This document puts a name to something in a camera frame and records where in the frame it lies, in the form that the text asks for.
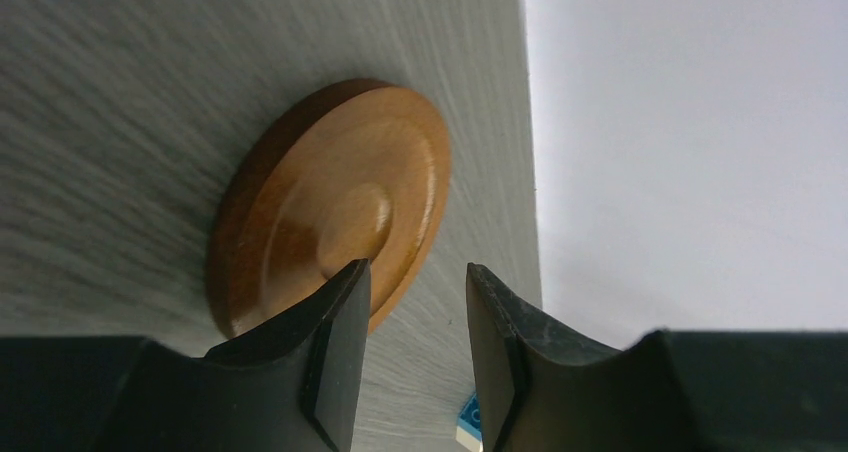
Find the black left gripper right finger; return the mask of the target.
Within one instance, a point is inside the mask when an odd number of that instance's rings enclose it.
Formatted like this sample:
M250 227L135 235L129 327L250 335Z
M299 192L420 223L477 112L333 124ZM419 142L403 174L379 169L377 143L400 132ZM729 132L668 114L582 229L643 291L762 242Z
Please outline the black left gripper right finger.
M470 264L487 451L843 451L843 332L670 331L617 350Z

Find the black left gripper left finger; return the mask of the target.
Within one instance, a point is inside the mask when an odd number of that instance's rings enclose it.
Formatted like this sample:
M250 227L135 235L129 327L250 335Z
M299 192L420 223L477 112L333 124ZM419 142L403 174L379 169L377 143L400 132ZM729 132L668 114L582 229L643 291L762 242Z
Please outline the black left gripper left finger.
M254 329L189 357L141 336L5 337L5 451L347 451L367 338L355 260Z

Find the brown ringed coaster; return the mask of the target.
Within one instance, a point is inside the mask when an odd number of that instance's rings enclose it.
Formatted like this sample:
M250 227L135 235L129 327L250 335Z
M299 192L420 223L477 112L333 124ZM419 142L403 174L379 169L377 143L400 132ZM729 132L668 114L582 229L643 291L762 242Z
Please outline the brown ringed coaster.
M357 78L308 95L261 135L219 203L205 265L216 326L241 335L365 259L377 328L426 260L450 177L446 121L421 93Z

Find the blue white toy block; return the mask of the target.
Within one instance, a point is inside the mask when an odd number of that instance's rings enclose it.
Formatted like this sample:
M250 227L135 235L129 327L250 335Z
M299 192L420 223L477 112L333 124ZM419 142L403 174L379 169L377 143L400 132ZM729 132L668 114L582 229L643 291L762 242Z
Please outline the blue white toy block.
M469 397L458 414L455 438L468 451L483 451L480 408L476 393Z

